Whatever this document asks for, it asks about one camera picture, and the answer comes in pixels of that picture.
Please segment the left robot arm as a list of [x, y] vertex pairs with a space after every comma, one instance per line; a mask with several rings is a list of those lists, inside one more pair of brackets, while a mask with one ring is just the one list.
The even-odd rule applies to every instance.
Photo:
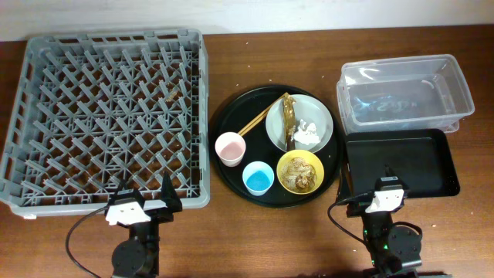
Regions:
[[146, 210], [145, 199], [137, 189], [125, 189], [121, 182], [111, 196], [105, 213], [110, 225], [129, 231], [129, 239], [112, 254], [113, 277], [156, 277], [159, 274], [159, 225], [174, 221], [183, 207], [170, 175], [163, 177], [160, 208]]

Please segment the light blue cup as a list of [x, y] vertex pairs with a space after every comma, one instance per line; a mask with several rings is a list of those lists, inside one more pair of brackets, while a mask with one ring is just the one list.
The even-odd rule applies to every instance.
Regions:
[[246, 165], [242, 172], [242, 181], [251, 195], [264, 195], [275, 180], [271, 166], [262, 161], [254, 161]]

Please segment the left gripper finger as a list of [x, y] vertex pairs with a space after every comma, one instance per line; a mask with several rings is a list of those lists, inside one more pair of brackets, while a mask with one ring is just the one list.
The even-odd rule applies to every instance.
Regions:
[[175, 191], [171, 177], [168, 173], [164, 174], [161, 184], [161, 200], [171, 212], [182, 211], [182, 202]]
[[111, 195], [108, 206], [123, 205], [138, 201], [138, 191], [128, 189], [126, 181], [122, 180], [117, 187], [117, 190]]

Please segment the food scraps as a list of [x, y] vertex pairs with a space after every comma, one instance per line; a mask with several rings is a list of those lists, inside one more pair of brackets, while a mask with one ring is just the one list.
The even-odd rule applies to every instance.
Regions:
[[281, 171], [282, 184], [293, 192], [310, 191], [316, 180], [315, 168], [301, 157], [292, 158]]

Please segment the pink cup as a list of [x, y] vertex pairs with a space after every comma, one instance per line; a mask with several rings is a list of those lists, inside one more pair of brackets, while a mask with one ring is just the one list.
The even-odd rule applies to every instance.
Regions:
[[246, 151], [244, 138], [235, 132], [221, 134], [215, 142], [215, 152], [223, 165], [235, 167], [240, 164]]

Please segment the gold snack wrapper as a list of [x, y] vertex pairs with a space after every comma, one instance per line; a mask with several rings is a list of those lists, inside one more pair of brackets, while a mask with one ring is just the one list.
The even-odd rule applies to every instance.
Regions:
[[285, 141], [287, 151], [295, 149], [295, 142], [293, 140], [293, 135], [296, 129], [295, 110], [293, 108], [294, 103], [295, 100], [289, 94], [286, 94], [283, 97], [283, 122], [285, 127]]

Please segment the yellow bowl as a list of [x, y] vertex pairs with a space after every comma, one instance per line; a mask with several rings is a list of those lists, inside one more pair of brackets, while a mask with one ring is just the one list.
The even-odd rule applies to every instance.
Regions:
[[[315, 168], [317, 180], [315, 186], [308, 192], [303, 192], [303, 193], [293, 192], [288, 188], [286, 188], [285, 185], [283, 185], [281, 182], [281, 171], [283, 167], [294, 157], [304, 158], [307, 163], [311, 164]], [[276, 175], [281, 186], [283, 186], [284, 189], [286, 189], [288, 192], [291, 192], [296, 195], [308, 195], [309, 193], [313, 193], [314, 191], [316, 191], [322, 185], [325, 174], [324, 174], [323, 164], [315, 154], [305, 150], [294, 150], [294, 151], [286, 152], [279, 159], [278, 164], [276, 166]]]

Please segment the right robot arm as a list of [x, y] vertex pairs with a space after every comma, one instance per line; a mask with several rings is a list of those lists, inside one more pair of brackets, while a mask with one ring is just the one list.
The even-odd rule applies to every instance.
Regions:
[[420, 256], [422, 230], [409, 222], [394, 222], [390, 212], [366, 213], [349, 204], [347, 216], [360, 216], [363, 241], [373, 267], [363, 271], [370, 278], [417, 277], [422, 265]]

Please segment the white napkin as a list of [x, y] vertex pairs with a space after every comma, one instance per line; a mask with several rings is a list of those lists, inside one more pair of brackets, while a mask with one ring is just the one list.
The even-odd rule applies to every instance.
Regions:
[[320, 143], [320, 137], [317, 135], [316, 125], [307, 123], [303, 119], [299, 121], [297, 131], [293, 135], [293, 140], [304, 145]]

